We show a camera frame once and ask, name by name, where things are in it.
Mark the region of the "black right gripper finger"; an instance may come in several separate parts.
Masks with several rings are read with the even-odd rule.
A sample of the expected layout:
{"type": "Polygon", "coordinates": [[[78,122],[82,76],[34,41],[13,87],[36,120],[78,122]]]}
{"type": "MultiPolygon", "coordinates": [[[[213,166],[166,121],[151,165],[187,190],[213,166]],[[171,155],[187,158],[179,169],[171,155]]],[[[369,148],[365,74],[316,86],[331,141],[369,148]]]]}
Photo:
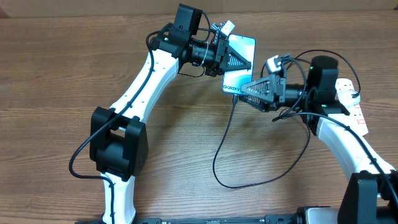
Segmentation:
{"type": "Polygon", "coordinates": [[[265,103],[265,102],[261,101],[260,99],[255,98],[253,96],[241,95],[238,98],[239,98],[239,101],[242,101],[243,103],[247,103],[248,105],[252,106],[253,108],[255,108],[261,112],[273,111],[273,108],[270,106],[270,104],[265,103]]]}
{"type": "Polygon", "coordinates": [[[271,95],[270,79],[262,78],[245,83],[241,86],[241,91],[249,96],[256,98],[267,98],[271,95]]]}

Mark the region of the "Samsung Galaxy smartphone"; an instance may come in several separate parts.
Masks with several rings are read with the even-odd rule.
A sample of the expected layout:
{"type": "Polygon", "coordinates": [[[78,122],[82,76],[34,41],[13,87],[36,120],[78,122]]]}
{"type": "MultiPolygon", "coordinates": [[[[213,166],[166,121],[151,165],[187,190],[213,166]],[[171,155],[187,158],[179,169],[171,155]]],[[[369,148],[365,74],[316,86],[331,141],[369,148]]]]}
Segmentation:
{"type": "Polygon", "coordinates": [[[241,87],[252,81],[256,40],[231,34],[228,37],[226,67],[223,69],[222,91],[244,95],[241,87]]]}

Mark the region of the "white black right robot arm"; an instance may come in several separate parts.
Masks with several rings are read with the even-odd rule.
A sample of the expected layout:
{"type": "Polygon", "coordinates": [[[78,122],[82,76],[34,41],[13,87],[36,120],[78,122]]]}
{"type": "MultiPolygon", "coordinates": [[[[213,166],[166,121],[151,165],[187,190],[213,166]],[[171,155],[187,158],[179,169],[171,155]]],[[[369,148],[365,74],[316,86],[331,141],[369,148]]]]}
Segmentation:
{"type": "Polygon", "coordinates": [[[299,116],[332,152],[349,180],[340,207],[304,206],[293,215],[269,215],[267,223],[397,223],[397,169],[365,140],[368,129],[359,93],[338,76],[338,61],[316,56],[303,85],[287,83],[288,56],[269,58],[268,76],[241,85],[242,101],[261,111],[287,107],[278,119],[299,116]]]}

